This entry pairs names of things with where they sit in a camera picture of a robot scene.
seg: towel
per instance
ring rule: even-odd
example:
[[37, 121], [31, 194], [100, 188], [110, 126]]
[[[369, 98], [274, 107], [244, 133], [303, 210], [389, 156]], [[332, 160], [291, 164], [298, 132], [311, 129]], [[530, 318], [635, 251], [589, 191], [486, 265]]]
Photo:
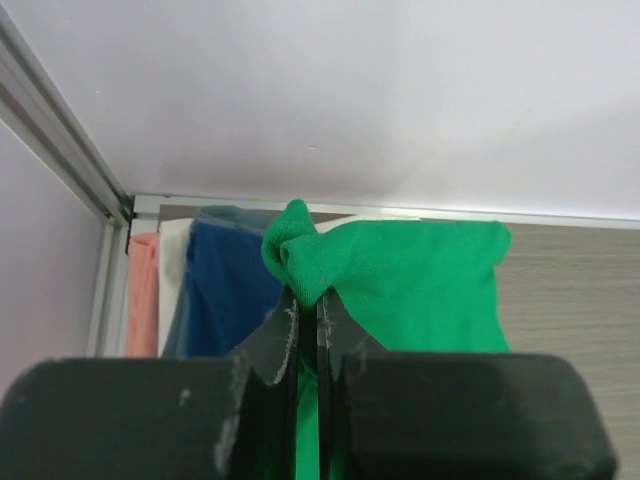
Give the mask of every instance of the towel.
[[129, 243], [127, 357], [158, 356], [158, 234]]
[[260, 255], [271, 221], [234, 206], [198, 210], [164, 357], [224, 356], [262, 324], [282, 293]]
[[184, 277], [191, 218], [160, 223], [160, 257], [158, 264], [158, 353], [162, 354], [178, 303]]
[[[262, 256], [311, 310], [334, 287], [347, 311], [392, 350], [505, 352], [494, 267], [510, 232], [498, 222], [356, 221], [318, 234], [302, 200], [267, 230]], [[317, 380], [301, 369], [297, 478], [317, 479]]]

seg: wood grain surface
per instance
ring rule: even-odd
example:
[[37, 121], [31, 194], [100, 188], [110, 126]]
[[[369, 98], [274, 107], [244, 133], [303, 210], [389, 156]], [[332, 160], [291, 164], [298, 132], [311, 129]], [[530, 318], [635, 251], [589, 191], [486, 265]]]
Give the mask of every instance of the wood grain surface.
[[554, 353], [582, 374], [616, 448], [640, 478], [640, 231], [509, 225], [498, 268], [514, 351]]

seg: folded fabric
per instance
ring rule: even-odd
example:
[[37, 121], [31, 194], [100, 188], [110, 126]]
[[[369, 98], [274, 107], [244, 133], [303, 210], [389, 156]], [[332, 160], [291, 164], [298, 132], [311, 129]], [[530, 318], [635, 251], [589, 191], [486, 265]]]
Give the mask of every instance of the folded fabric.
[[[357, 221], [318, 234], [289, 204], [262, 255], [303, 309], [334, 287], [349, 314], [393, 350], [504, 352], [494, 266], [511, 242], [500, 223]], [[317, 380], [301, 369], [297, 478], [317, 479]]]
[[158, 354], [167, 344], [171, 322], [176, 311], [180, 286], [184, 278], [187, 243], [191, 232], [191, 218], [160, 223], [160, 257], [158, 262]]
[[422, 220], [420, 217], [399, 217], [394, 215], [351, 215], [348, 217], [337, 218], [335, 220], [329, 220], [328, 222], [316, 223], [316, 231], [318, 233], [326, 233], [329, 230], [333, 230], [340, 225], [351, 222], [361, 221], [383, 221], [383, 220]]
[[158, 355], [158, 234], [143, 233], [129, 243], [129, 312], [126, 355]]
[[271, 221], [233, 206], [198, 211], [164, 357], [223, 356], [276, 306], [282, 284], [260, 255]]

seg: green cloth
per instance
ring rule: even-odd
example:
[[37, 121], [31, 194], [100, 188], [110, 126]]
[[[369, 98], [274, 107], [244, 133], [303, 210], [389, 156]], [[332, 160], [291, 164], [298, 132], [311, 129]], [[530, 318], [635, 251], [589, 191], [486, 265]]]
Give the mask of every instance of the green cloth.
[[[506, 352], [494, 267], [510, 244], [499, 222], [357, 221], [319, 234], [294, 200], [265, 233], [262, 258], [302, 309], [334, 287], [388, 349]], [[317, 380], [300, 375], [297, 478], [317, 480]]]

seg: blue towel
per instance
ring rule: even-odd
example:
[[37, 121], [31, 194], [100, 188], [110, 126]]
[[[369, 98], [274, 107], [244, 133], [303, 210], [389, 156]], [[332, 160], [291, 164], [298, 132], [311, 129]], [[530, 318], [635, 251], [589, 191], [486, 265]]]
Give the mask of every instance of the blue towel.
[[163, 357], [226, 355], [275, 308], [282, 285], [260, 253], [271, 220], [238, 207], [198, 211]]

